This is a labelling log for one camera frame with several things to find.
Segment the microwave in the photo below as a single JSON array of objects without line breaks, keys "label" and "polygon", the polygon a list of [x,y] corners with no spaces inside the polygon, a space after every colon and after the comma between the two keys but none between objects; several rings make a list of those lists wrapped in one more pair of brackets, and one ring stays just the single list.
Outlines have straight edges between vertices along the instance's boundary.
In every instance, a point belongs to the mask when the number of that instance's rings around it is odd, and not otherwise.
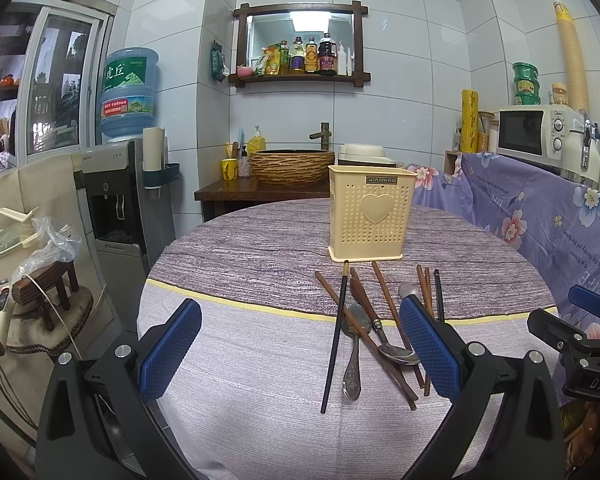
[{"label": "microwave", "polygon": [[584,120],[567,105],[519,105],[500,109],[498,153],[560,168],[569,130],[584,131]]}]

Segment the round table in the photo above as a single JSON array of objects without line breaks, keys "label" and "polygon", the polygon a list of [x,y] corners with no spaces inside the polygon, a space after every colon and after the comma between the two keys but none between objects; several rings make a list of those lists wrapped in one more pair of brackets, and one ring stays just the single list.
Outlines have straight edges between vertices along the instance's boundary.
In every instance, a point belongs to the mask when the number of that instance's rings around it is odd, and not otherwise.
[{"label": "round table", "polygon": [[[329,200],[243,209],[207,222],[171,244],[146,282],[139,335],[165,322],[186,297],[202,329],[160,408],[191,466],[212,480],[391,480],[426,446],[450,403],[435,390],[412,412],[397,385],[360,345],[362,394],[342,395],[352,341],[341,335],[327,412],[320,402],[336,305],[315,278],[338,290],[342,265],[328,254]],[[380,262],[398,302],[416,264],[439,269],[445,316],[465,340],[494,354],[539,349],[551,371],[557,352],[526,329],[526,315],[551,307],[538,272],[503,240],[444,211],[414,205],[404,259]],[[400,337],[368,262],[354,264],[396,345]],[[494,396],[461,468],[475,464],[496,417]]]}]

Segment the yellow soap bottle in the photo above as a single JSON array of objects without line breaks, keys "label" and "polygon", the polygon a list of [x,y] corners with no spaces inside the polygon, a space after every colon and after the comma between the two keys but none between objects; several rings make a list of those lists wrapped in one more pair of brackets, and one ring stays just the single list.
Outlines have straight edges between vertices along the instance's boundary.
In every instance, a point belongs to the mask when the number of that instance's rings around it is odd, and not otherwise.
[{"label": "yellow soap bottle", "polygon": [[251,155],[253,152],[261,152],[265,149],[267,143],[264,137],[260,134],[259,126],[256,126],[256,133],[247,142],[247,153]]}]

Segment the sink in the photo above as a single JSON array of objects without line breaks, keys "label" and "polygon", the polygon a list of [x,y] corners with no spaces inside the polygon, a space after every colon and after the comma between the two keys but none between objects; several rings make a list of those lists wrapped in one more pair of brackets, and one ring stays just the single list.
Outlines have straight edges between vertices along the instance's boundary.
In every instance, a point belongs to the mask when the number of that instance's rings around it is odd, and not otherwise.
[{"label": "sink", "polygon": [[334,152],[321,150],[263,150],[249,155],[251,173],[263,184],[300,187],[329,177]]}]

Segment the wooden mirror frame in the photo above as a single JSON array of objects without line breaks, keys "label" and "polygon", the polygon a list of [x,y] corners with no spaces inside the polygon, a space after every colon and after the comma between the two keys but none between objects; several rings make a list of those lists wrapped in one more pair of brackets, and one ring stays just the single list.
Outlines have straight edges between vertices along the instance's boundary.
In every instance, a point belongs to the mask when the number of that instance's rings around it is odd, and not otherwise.
[{"label": "wooden mirror frame", "polygon": [[263,16],[264,14],[282,14],[293,10],[326,10],[338,14],[353,15],[353,51],[355,70],[352,75],[326,75],[318,73],[309,74],[285,74],[285,75],[252,75],[240,78],[236,73],[229,76],[229,82],[234,83],[236,88],[243,88],[245,83],[265,81],[339,81],[352,82],[353,86],[362,88],[365,82],[371,81],[371,74],[365,72],[365,53],[362,43],[362,16],[369,13],[368,7],[362,5],[359,0],[353,0],[351,5],[347,4],[279,4],[250,7],[249,4],[241,4],[239,9],[234,10],[234,18],[238,18],[238,46],[236,52],[236,66],[246,65],[247,62],[247,17]]}]

